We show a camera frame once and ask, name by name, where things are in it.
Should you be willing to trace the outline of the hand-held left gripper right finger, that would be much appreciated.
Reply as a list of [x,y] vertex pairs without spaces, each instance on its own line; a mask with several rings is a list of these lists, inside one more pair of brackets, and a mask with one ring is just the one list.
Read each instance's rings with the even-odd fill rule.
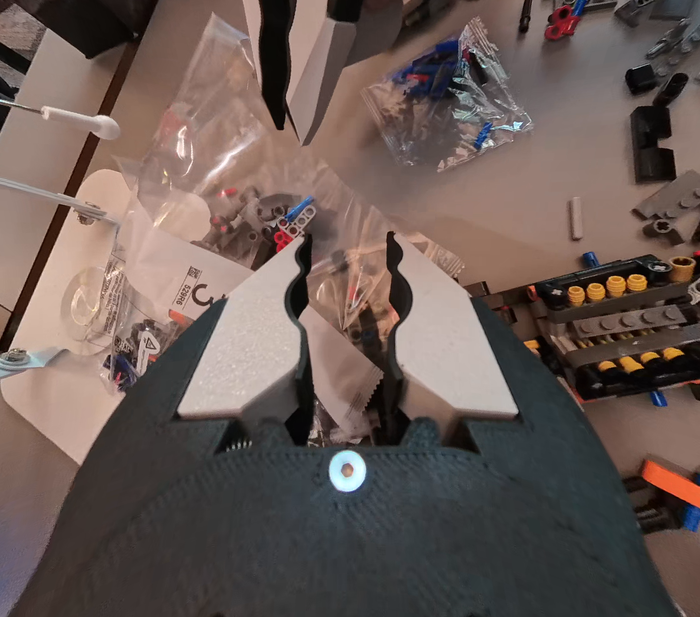
[[397,414],[429,418],[442,441],[464,419],[511,421],[519,409],[467,290],[407,237],[386,237],[391,307],[387,340],[387,425]]

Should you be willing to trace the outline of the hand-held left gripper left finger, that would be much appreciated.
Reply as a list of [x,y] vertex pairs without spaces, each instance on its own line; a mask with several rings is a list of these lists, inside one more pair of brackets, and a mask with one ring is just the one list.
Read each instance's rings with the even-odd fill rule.
[[290,245],[225,299],[178,407],[186,420],[274,419],[306,445],[314,416],[307,332],[312,237]]

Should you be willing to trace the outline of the clear crimped plastic bag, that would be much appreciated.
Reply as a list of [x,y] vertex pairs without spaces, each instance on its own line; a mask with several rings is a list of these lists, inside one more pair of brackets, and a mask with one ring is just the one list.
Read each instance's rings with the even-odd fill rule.
[[320,174],[276,131],[248,36],[212,14],[139,170],[154,227],[256,269],[275,254],[279,220],[304,200],[300,231],[318,247],[337,237]]

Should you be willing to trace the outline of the black lego panel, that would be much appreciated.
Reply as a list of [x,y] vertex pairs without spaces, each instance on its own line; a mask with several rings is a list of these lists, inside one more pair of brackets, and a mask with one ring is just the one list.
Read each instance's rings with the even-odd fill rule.
[[636,184],[672,182],[677,178],[674,151],[659,145],[672,135],[670,113],[663,106],[637,106],[630,114]]

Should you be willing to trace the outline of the large clear lego parts bag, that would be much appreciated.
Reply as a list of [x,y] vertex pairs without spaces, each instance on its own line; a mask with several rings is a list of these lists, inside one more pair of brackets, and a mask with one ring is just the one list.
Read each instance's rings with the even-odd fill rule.
[[[114,247],[115,256],[125,261],[122,303],[129,298],[146,318],[180,321],[181,329],[253,274],[246,266],[154,227],[139,202],[130,208]],[[346,438],[368,436],[365,409],[382,377],[374,362],[381,356],[376,329],[368,337],[368,358],[361,336],[352,340],[342,334],[323,318],[312,298],[300,320],[309,338],[316,397]]]

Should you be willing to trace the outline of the partly built lego car chassis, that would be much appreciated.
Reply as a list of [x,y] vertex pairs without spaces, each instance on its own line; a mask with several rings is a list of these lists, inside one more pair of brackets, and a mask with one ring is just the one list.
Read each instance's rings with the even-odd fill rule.
[[593,252],[582,268],[500,292],[467,286],[512,329],[580,403],[688,387],[699,400],[699,252],[608,263]]

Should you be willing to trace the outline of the red lego connector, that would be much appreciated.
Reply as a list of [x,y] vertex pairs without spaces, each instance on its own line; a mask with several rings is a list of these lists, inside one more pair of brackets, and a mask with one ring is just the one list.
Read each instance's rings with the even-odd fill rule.
[[547,41],[555,42],[565,36],[573,36],[580,21],[580,9],[564,5],[555,9],[548,17],[548,26],[544,37]]

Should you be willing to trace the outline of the orange lego brick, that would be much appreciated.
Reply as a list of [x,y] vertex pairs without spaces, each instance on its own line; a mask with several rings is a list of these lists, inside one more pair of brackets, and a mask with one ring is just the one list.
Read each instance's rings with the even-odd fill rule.
[[651,459],[644,461],[641,477],[654,487],[694,507],[699,507],[699,484],[696,481],[672,472]]

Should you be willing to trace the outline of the small clear bag blue pins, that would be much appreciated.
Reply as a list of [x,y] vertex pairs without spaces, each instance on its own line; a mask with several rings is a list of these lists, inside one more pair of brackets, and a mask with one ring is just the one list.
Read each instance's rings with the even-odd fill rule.
[[399,166],[445,172],[533,130],[478,16],[362,90]]

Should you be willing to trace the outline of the clear round plastic disc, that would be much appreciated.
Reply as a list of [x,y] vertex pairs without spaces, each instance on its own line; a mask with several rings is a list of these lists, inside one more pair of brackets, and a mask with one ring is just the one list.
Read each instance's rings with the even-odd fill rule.
[[60,307],[60,319],[68,349],[92,355],[108,348],[116,330],[123,273],[118,268],[91,266],[68,284]]

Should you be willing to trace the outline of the white wooden book stand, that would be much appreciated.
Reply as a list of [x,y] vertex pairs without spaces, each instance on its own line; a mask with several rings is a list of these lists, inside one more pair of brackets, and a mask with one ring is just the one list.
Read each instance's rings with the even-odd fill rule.
[[[118,223],[101,219],[87,225],[79,217],[66,218],[12,342],[28,351],[29,362],[13,366],[13,371],[1,365],[4,401],[78,464],[122,396],[119,384],[110,378],[116,366],[104,367],[104,362],[116,349],[119,328],[126,326],[127,308],[135,308],[141,320],[150,318],[129,298],[123,304],[123,289],[111,345],[83,356],[68,349],[60,307],[69,282],[82,270],[94,266],[123,273],[125,261],[115,256],[114,245],[130,208],[140,203],[137,180],[142,162],[135,168],[124,164],[120,172],[99,170],[84,181],[78,197],[102,205]],[[156,324],[164,326],[165,343],[146,335],[144,344],[136,344],[136,375],[181,330],[180,321],[166,322],[164,317]]]

